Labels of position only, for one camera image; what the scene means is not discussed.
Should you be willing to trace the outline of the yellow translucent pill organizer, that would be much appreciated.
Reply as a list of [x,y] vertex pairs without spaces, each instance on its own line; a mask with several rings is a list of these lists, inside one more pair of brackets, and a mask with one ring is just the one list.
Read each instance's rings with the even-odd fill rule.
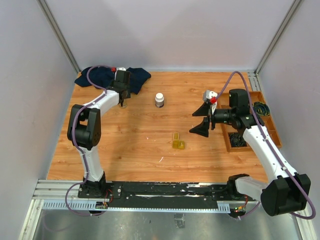
[[172,135],[172,148],[184,150],[186,147],[186,143],[184,140],[180,139],[180,134],[178,132],[174,132]]

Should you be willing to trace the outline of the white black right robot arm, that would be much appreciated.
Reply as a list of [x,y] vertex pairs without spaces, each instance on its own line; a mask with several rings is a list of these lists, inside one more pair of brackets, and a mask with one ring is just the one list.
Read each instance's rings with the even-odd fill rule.
[[226,193],[232,200],[246,195],[261,203],[269,216],[295,214],[306,208],[311,180],[299,174],[274,144],[263,120],[254,112],[250,94],[244,89],[229,91],[229,107],[218,108],[218,94],[206,90],[203,104],[192,115],[202,122],[189,130],[192,134],[209,136],[216,124],[232,126],[251,147],[262,164],[268,182],[253,179],[248,174],[230,176]]

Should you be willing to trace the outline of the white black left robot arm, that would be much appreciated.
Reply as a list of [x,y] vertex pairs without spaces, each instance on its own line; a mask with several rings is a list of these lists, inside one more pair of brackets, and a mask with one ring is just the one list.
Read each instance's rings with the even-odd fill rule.
[[76,147],[84,167],[83,182],[79,184],[79,198],[102,198],[111,185],[101,166],[98,143],[102,136],[101,118],[111,108],[123,105],[131,97],[130,72],[117,68],[108,87],[98,86],[103,92],[83,105],[71,108],[67,138]]

